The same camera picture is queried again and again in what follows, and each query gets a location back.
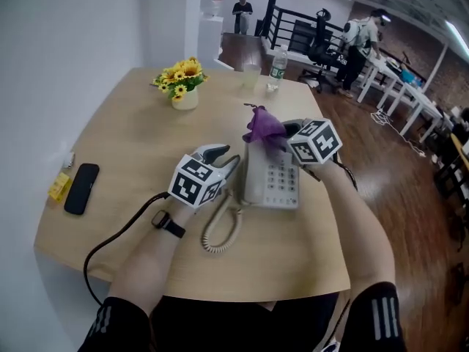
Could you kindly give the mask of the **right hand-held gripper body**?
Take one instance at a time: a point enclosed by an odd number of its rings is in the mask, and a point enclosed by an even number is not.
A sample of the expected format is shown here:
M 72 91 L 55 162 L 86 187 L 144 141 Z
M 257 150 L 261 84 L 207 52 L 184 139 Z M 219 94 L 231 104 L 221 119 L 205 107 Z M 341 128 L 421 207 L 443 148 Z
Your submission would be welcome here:
M 289 120 L 283 125 L 287 131 L 287 151 L 301 165 L 324 164 L 343 145 L 329 119 Z

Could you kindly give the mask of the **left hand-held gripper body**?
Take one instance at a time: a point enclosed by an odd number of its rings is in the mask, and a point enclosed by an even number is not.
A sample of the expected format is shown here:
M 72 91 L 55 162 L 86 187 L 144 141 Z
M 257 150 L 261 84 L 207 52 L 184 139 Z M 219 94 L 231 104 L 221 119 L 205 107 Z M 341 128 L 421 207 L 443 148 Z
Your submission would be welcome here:
M 184 155 L 176 166 L 168 193 L 193 209 L 214 200 L 226 184 L 226 173 L 214 166 L 215 160 L 229 149 L 227 144 L 207 144 Z

